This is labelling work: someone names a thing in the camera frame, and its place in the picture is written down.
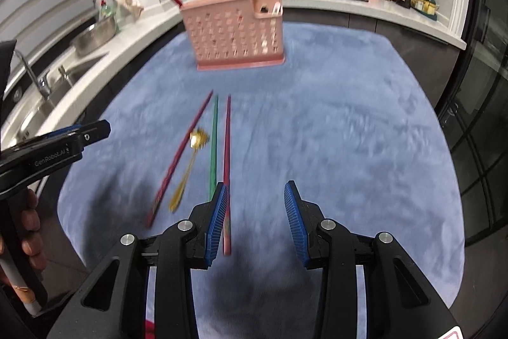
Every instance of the kitchen counter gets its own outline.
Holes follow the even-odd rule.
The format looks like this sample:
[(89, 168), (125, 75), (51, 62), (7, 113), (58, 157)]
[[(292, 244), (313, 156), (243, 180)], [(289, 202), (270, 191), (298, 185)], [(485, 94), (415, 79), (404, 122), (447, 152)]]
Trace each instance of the kitchen counter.
[(407, 10), (395, 2), (385, 0), (283, 0), (286, 8), (309, 8), (319, 10), (333, 10), (355, 15), (363, 15), (392, 22), (407, 28), (433, 36), (461, 50), (466, 49), (466, 43), (441, 22), (435, 22), (421, 15), (413, 9)]
[[(451, 33), (443, 24), (431, 21), (414, 10), (406, 10), (384, 0), (369, 0), (369, 2), (356, 0), (283, 0), (283, 6), (343, 11), (374, 17), (421, 31), (459, 49), (465, 49), (466, 47), (466, 43)], [(101, 55), (104, 57), (67, 93), (44, 122), (39, 134), (73, 124), (91, 100), (120, 69), (179, 22), (181, 22), (181, 15), (178, 7), (171, 0), (168, 0), (145, 10), (141, 19), (135, 23), (122, 26), (121, 32), (115, 38), (93, 52), (95, 57)], [(82, 62), (82, 59), (76, 56), (74, 49), (69, 49), (53, 63), (50, 74), (55, 73), (56, 68), (60, 65), (63, 65), (65, 69), (70, 69), (80, 62)], [(25, 95), (27, 94), (37, 94), (37, 92), (32, 86), (25, 93)], [(23, 100), (14, 108), (3, 125), (2, 148), (6, 148), (13, 137), (12, 132), (8, 132), (11, 123), (21, 115), (26, 115), (26, 109), (23, 108), (22, 103)]]

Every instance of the blue rug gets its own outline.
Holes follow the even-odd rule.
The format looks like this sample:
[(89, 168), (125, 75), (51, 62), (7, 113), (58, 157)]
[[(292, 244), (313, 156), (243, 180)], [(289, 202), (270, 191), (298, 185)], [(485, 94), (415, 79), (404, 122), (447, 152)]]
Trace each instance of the blue rug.
[[(297, 260), (284, 209), (288, 180), (350, 231), (391, 232), (450, 306), (462, 280), (462, 207), (448, 146), (418, 82), (388, 40), (370, 32), (287, 23), (284, 44), (281, 66), (197, 72), (181, 34), (146, 63), (103, 114), (110, 138), (87, 147), (60, 193), (58, 216), (76, 251), (93, 268), (123, 234), (162, 233), (207, 201), (209, 147), (197, 155), (180, 208), (168, 210), (188, 148), (153, 228), (144, 227), (176, 148), (213, 89), (219, 180), (232, 94), (233, 254), (225, 258), (220, 248), (208, 271), (192, 272), (201, 338), (312, 337), (321, 271)], [(212, 112), (210, 104), (199, 124), (209, 132)], [(364, 300), (360, 291), (359, 337)]]

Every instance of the finger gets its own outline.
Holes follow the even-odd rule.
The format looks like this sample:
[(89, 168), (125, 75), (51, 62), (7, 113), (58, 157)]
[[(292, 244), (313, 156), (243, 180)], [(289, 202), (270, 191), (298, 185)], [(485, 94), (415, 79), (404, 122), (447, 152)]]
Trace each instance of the finger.
[(39, 254), (44, 247), (41, 235), (39, 233), (30, 234), (21, 242), (21, 247), (29, 256)]
[(27, 230), (39, 230), (41, 228), (41, 220), (34, 209), (28, 209), (21, 212), (21, 224)]
[(39, 204), (39, 199), (31, 188), (29, 188), (29, 194), (27, 196), (26, 202), (30, 208), (36, 208), (37, 204)]
[(46, 260), (46, 255), (44, 252), (40, 252), (39, 254), (33, 255), (30, 257), (30, 265), (35, 270), (44, 270), (46, 266), (48, 265), (48, 261)]

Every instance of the metal screw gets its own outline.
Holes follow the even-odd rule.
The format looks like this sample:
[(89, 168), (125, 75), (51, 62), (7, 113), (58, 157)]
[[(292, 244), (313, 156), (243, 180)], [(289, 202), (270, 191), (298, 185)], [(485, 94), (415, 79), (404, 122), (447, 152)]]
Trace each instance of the metal screw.
[(122, 238), (120, 239), (120, 242), (124, 245), (124, 246), (128, 246), (129, 244), (132, 244), (134, 243), (134, 240), (135, 240), (135, 237), (131, 234), (124, 234), (122, 236)]
[(379, 234), (379, 240), (381, 240), (383, 243), (391, 243), (393, 241), (393, 236), (390, 233), (382, 232)]
[(325, 230), (333, 230), (333, 229), (335, 229), (335, 226), (336, 226), (335, 222), (330, 219), (324, 219), (321, 222), (321, 227)]
[(178, 229), (182, 230), (182, 232), (189, 231), (191, 228), (192, 228), (192, 221), (182, 220), (180, 223), (178, 223)]

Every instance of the sink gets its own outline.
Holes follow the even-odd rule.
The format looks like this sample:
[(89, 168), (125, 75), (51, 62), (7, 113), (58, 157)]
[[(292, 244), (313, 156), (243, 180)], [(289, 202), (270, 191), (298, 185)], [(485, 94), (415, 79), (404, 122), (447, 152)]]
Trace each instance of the sink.
[(46, 101), (40, 99), (35, 108), (29, 112), (21, 123), (14, 139), (11, 141), (10, 146), (25, 141), (37, 135), (42, 124), (48, 118), (49, 114), (58, 105), (65, 95), (70, 91), (76, 82), (78, 82), (86, 72), (92, 68), (98, 61), (104, 58), (105, 55), (98, 56), (88, 61), (81, 62), (77, 66), (72, 67), (68, 71), (60, 69), (59, 78), (49, 83), (51, 93)]

